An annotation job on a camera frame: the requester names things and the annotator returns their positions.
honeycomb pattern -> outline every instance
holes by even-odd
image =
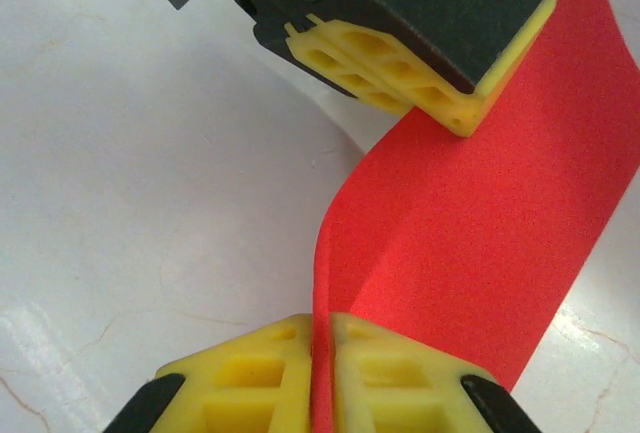
[[[332,327],[336,433],[492,433],[460,385],[486,372],[351,315]]]
[[[291,25],[286,28],[287,44],[294,58],[351,92],[363,103],[395,115],[403,115],[413,106],[373,72],[318,35],[316,28],[304,33],[298,33]],[[369,45],[371,50],[377,47],[380,46]]]
[[[163,367],[186,381],[152,433],[309,433],[310,341],[299,315]]]
[[[555,8],[544,0],[473,94],[460,93],[393,36],[341,20],[299,33],[286,25],[293,56],[361,101],[402,115],[417,106],[468,137],[486,117]]]

yellow clamp jaw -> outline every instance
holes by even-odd
[[[417,106],[452,133],[471,136],[522,63],[556,6],[543,0],[472,93],[453,87],[390,34],[341,20],[299,33],[285,26],[293,57],[363,103],[398,116]]]
[[[336,433],[540,433],[481,368],[332,316]],[[310,433],[311,316],[158,370],[105,433]]]

white marble surface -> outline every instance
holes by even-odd
[[[99,431],[163,363],[308,311],[324,211],[393,123],[230,0],[0,0],[0,98],[1,433]],[[637,225],[640,178],[516,388],[545,433],[640,431]]]

red foam strip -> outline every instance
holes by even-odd
[[[418,110],[403,118],[347,180],[318,240],[314,431],[331,431],[330,311],[511,388],[639,164],[640,75],[607,0],[559,0],[472,138]]]

